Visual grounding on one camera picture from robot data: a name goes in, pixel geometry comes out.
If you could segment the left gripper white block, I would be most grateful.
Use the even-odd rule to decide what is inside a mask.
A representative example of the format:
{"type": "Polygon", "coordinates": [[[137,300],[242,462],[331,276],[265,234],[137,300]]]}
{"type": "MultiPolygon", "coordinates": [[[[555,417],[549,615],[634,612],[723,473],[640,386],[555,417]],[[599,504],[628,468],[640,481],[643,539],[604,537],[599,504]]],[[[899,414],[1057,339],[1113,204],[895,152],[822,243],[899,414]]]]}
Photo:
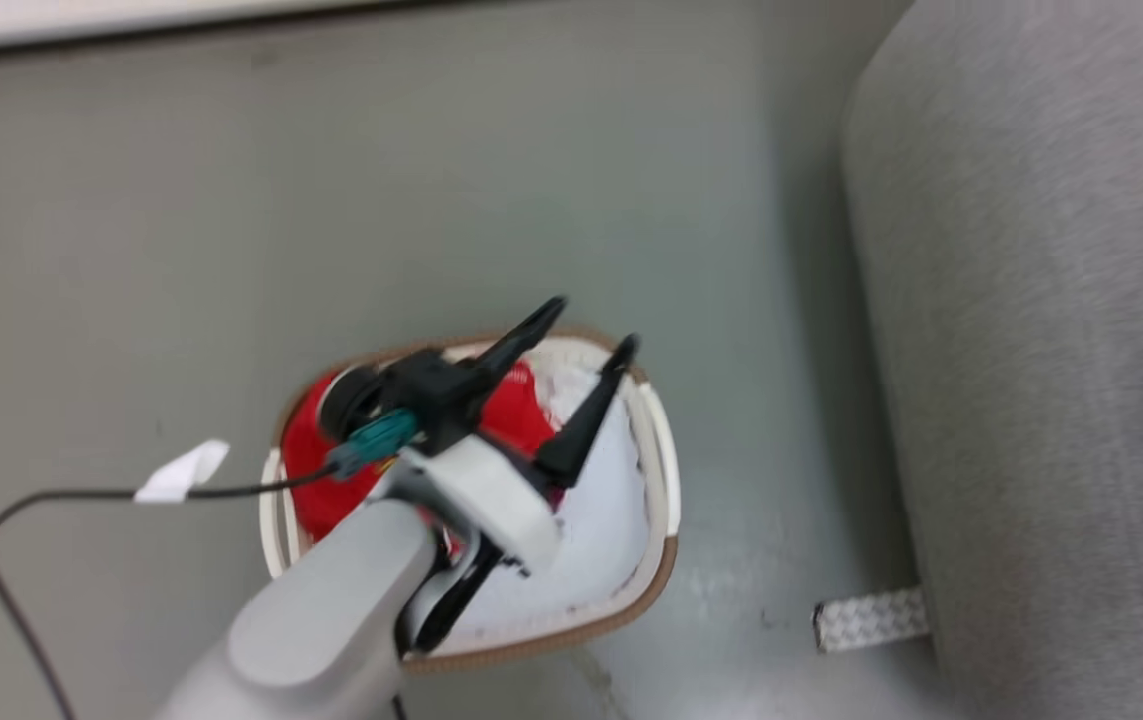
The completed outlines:
{"type": "MultiPolygon", "coordinates": [[[[545,301],[481,354],[461,360],[466,368],[465,407],[483,407],[517,360],[547,336],[567,305],[566,296],[545,301]]],[[[638,334],[618,343],[570,418],[539,446],[533,469],[543,489],[572,489],[580,482],[639,345],[638,334]]],[[[559,552],[561,530],[547,501],[510,457],[479,435],[461,439],[434,456],[403,448],[383,478],[383,496],[425,509],[451,534],[461,562],[475,561],[488,546],[501,559],[515,559],[527,571],[543,574],[559,552]]]]}

